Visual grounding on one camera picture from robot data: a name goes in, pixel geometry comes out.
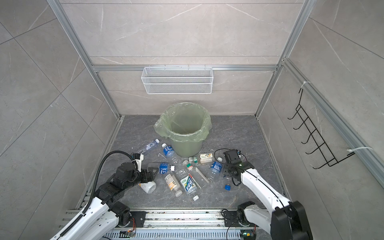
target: white wire basket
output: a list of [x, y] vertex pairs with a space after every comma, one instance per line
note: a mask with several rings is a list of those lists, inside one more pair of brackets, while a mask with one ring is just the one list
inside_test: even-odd
[[146, 67], [141, 75], [148, 94], [212, 93], [211, 67]]

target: white bottle cap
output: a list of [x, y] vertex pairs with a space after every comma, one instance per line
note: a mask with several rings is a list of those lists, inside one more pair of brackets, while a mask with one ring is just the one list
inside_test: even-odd
[[181, 190], [176, 190], [176, 197], [179, 197], [181, 196], [181, 194], [183, 194], [183, 192]]

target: black wire rack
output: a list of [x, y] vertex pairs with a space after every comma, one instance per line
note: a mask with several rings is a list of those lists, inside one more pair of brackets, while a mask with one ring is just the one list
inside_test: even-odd
[[[300, 102], [301, 102], [301, 97], [303, 96], [303, 89], [300, 89], [299, 90], [299, 94], [300, 94], [300, 100], [299, 100], [299, 104], [297, 105], [297, 107], [295, 108], [296, 110], [296, 113], [293, 115], [293, 117], [291, 118], [288, 118], [289, 120], [292, 120], [296, 115], [298, 115], [300, 117], [300, 119], [302, 120], [302, 124], [298, 127], [298, 128], [293, 128], [294, 130], [298, 130], [299, 128], [301, 128], [303, 125], [307, 128], [308, 132], [310, 133], [310, 135], [308, 136], [308, 139], [306, 142], [301, 142], [302, 144], [307, 144], [309, 139], [312, 137], [312, 139], [314, 140], [317, 148], [315, 148], [315, 150], [313, 150], [312, 152], [305, 152], [306, 154], [312, 154], [314, 153], [316, 150], [319, 150], [321, 152], [321, 155], [323, 156], [324, 160], [325, 160], [325, 163], [319, 167], [313, 167], [313, 169], [319, 169], [319, 168], [322, 168], [324, 167], [325, 165], [328, 165], [330, 167], [332, 167], [333, 165], [335, 164], [338, 164], [339, 162], [351, 157], [352, 155], [354, 155], [355, 153], [354, 152], [351, 152], [349, 153], [345, 158], [343, 158], [342, 160], [337, 160], [336, 157], [333, 155], [333, 152], [331, 151], [331, 149], [328, 147], [328, 144], [325, 142], [323, 136], [321, 135], [321, 133], [317, 130], [316, 126], [313, 124], [311, 118], [308, 116], [308, 114], [306, 113], [306, 111], [304, 110], [304, 108], [301, 106]], [[304, 114], [300, 114], [299, 113], [299, 110], [303, 110]], [[306, 122], [310, 122], [313, 127], [314, 127], [314, 130], [311, 131], [310, 128], [308, 127], [307, 123]], [[321, 138], [321, 141], [322, 143], [319, 144], [319, 142], [316, 141], [315, 137], [313, 136], [315, 133], [317, 133], [320, 138]], [[324, 145], [324, 147], [326, 147], [326, 149], [328, 149], [328, 151], [331, 153], [331, 156], [329, 157], [330, 160], [327, 160], [326, 156], [324, 155], [324, 149], [322, 150], [321, 147]]]

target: aluminum profile beam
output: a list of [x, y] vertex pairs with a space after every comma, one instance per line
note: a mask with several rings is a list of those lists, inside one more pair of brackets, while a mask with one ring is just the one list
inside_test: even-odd
[[[291, 75], [302, 85], [308, 79], [300, 70], [289, 60], [284, 59], [283, 66]], [[333, 125], [336, 131], [347, 142], [351, 149], [368, 146], [362, 137], [348, 124], [348, 122], [337, 112], [337, 110], [324, 98], [324, 96], [313, 86], [306, 83], [302, 87], [316, 106], [322, 111], [324, 116]], [[359, 149], [355, 154], [360, 158], [380, 185], [384, 188], [384, 164], [382, 159], [371, 149]]]
[[64, 9], [61, 6], [60, 2], [58, 0], [47, 0], [47, 1], [48, 1], [48, 4], [51, 6], [52, 11], [55, 13], [57, 19], [59, 20], [60, 24], [63, 26], [65, 33], [67, 34], [68, 38], [71, 40], [71, 43], [73, 44], [74, 48], [79, 54], [85, 67], [87, 68], [93, 80], [95, 81], [96, 85], [98, 86], [101, 93], [103, 94], [112, 112], [115, 114], [116, 118], [119, 119], [121, 117], [121, 114], [119, 113], [114, 101], [112, 100], [112, 97], [109, 95], [109, 92], [107, 88], [104, 86], [102, 80], [96, 74], [96, 72], [92, 69], [91, 59], [89, 58], [88, 53], [85, 51], [85, 48], [83, 47], [77, 34], [75, 33], [73, 26], [70, 23], [67, 15], [65, 14]]
[[259, 103], [259, 106], [257, 107], [257, 110], [255, 112], [255, 116], [257, 118], [260, 117], [260, 114], [263, 111], [264, 106], [265, 106], [269, 96], [271, 95], [272, 89], [275, 86], [277, 79], [279, 78], [279, 75], [281, 72], [281, 63], [282, 63], [283, 59], [290, 56], [292, 49], [295, 46], [295, 43], [296, 43], [297, 39], [299, 38], [299, 35], [300, 35], [301, 31], [303, 30], [303, 27], [304, 27], [305, 23], [307, 22], [308, 17], [311, 14], [312, 9], [313, 9], [315, 4], [316, 4], [316, 0], [306, 0], [303, 3], [303, 7], [301, 8], [301, 11], [300, 11], [299, 16], [296, 20], [296, 23], [293, 26], [292, 32], [288, 38], [287, 43], [285, 44], [284, 50], [283, 50], [283, 52], [280, 56], [280, 59], [278, 61], [278, 64], [277, 64], [278, 69], [275, 72], [275, 74], [272, 76], [271, 80], [269, 81], [268, 86], [267, 86], [266, 90], [264, 91], [264, 95], [263, 95], [263, 97]]
[[276, 71], [276, 65], [93, 65], [94, 71], [142, 71], [145, 67], [211, 67], [214, 71]]

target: green trash can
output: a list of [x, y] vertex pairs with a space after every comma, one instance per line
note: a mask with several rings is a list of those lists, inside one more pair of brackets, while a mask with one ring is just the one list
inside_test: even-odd
[[201, 150], [212, 128], [211, 116], [195, 103], [177, 103], [165, 110], [154, 125], [155, 131], [170, 139], [173, 150], [181, 157], [191, 157]]

